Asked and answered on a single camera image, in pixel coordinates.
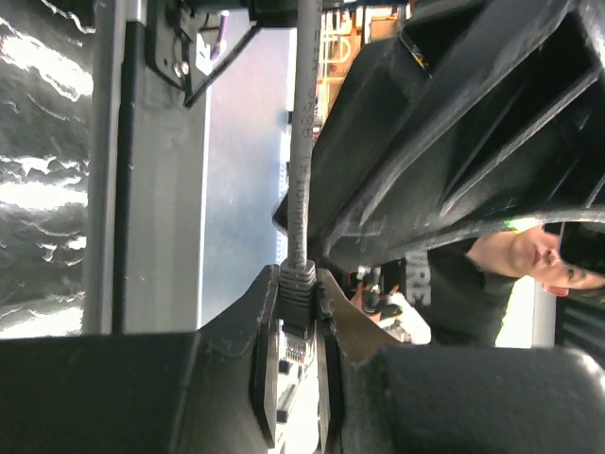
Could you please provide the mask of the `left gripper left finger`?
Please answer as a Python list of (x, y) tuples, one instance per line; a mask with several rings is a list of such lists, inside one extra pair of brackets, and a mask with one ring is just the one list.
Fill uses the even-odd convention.
[(5, 340), (5, 453), (265, 453), (275, 444), (279, 271), (190, 333)]

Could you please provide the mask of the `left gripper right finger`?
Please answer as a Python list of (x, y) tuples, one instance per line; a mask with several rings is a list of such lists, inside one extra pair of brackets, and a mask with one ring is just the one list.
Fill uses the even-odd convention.
[(318, 273), (326, 453), (600, 453), (604, 372), (579, 350), (414, 346)]

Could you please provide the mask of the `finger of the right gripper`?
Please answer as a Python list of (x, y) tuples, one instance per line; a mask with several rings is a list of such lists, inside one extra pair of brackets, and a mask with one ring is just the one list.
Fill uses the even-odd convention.
[(517, 219), (604, 219), (604, 5), (425, 2), (324, 123), (309, 256), (353, 271)]

